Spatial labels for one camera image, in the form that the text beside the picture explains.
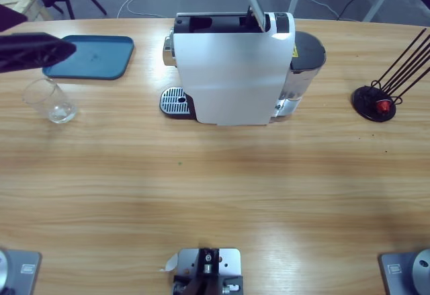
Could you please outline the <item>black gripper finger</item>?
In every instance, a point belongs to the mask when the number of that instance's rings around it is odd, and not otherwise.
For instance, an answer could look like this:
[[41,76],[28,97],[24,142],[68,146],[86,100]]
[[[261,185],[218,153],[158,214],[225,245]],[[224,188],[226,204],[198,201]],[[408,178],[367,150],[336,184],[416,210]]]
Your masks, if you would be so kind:
[[28,18],[22,13],[0,5],[0,32],[4,32],[14,26],[26,22]]
[[1,36],[1,72],[50,67],[76,52],[76,46],[47,33]]

